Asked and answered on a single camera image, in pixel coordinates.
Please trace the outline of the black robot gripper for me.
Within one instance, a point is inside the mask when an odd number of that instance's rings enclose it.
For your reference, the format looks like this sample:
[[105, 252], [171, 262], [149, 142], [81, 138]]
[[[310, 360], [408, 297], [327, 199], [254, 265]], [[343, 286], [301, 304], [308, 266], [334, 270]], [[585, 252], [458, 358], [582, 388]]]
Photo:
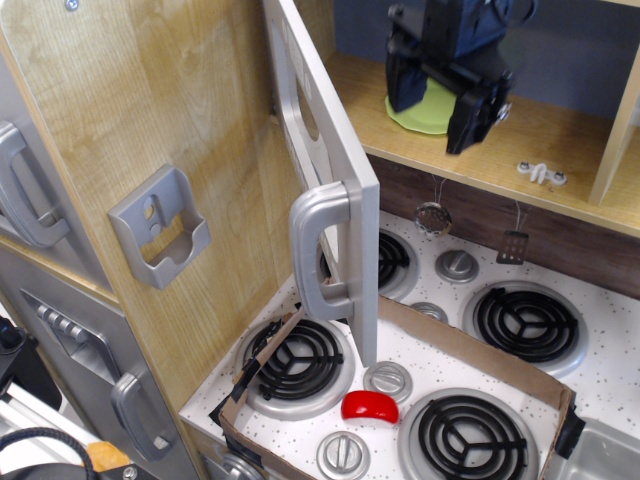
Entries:
[[460, 155], [506, 120], [513, 75], [499, 52], [511, 20], [510, 1], [396, 3], [388, 10], [386, 84], [392, 109], [422, 101], [427, 75], [461, 91], [447, 129], [446, 153]]

